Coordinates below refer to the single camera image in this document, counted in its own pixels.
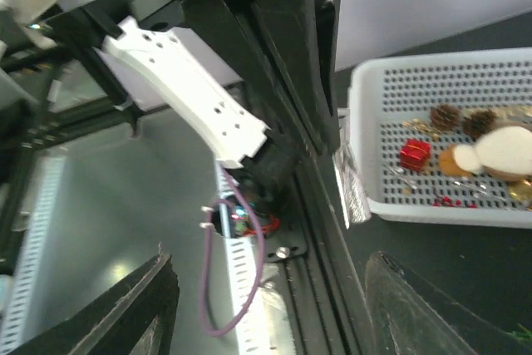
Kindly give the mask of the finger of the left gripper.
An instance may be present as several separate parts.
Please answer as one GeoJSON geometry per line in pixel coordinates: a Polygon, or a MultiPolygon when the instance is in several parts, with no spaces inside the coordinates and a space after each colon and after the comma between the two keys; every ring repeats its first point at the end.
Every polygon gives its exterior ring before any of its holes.
{"type": "Polygon", "coordinates": [[[321,155],[326,146],[303,98],[283,77],[270,32],[249,0],[184,0],[185,20],[276,115],[296,144],[321,155]]]}
{"type": "Polygon", "coordinates": [[[284,89],[316,151],[339,146],[333,90],[340,0],[254,0],[252,10],[284,89]]]}

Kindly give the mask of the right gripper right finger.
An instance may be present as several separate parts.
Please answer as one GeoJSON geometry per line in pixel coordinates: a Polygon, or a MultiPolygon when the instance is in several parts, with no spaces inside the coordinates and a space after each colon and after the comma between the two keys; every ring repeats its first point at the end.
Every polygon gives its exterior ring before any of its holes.
{"type": "Polygon", "coordinates": [[[530,354],[531,334],[507,333],[383,252],[367,261],[375,354],[530,354]]]}

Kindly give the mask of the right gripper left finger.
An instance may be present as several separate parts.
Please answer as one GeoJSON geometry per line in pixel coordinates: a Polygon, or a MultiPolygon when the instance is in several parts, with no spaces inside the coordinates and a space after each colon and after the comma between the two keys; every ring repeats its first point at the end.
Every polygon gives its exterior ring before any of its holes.
{"type": "Polygon", "coordinates": [[[157,254],[71,318],[10,354],[168,354],[179,302],[169,254],[157,254]]]}

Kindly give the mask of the white plastic basket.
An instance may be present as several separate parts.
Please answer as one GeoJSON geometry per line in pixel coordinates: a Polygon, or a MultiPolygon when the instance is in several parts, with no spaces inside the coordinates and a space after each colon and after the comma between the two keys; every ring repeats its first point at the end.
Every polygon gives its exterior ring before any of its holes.
{"type": "Polygon", "coordinates": [[[432,107],[463,112],[492,109],[519,121],[531,119],[531,50],[528,47],[435,55],[388,57],[364,62],[348,92],[350,144],[371,211],[382,219],[528,229],[531,213],[513,200],[506,184],[487,174],[466,180],[443,175],[438,155],[469,143],[461,131],[432,133],[432,107]],[[420,172],[400,166],[412,138],[431,145],[420,172]],[[477,209],[434,207],[433,192],[477,204],[477,209]]]}

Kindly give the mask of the silver star topper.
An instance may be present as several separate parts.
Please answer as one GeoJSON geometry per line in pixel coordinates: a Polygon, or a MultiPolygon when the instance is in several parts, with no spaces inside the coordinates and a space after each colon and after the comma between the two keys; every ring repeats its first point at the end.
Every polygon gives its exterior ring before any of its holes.
{"type": "Polygon", "coordinates": [[[372,214],[350,145],[349,110],[339,108],[337,111],[340,146],[333,156],[333,165],[340,193],[344,224],[346,229],[349,229],[354,224],[368,221],[372,214]]]}

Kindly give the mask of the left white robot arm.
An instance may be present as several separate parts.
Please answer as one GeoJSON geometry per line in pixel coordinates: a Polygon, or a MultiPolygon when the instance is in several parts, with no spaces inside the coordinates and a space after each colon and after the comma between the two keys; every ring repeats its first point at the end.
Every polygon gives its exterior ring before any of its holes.
{"type": "Polygon", "coordinates": [[[298,161],[339,146],[337,0],[1,0],[39,47],[78,60],[131,122],[104,63],[148,81],[215,159],[271,207],[298,161]]]}

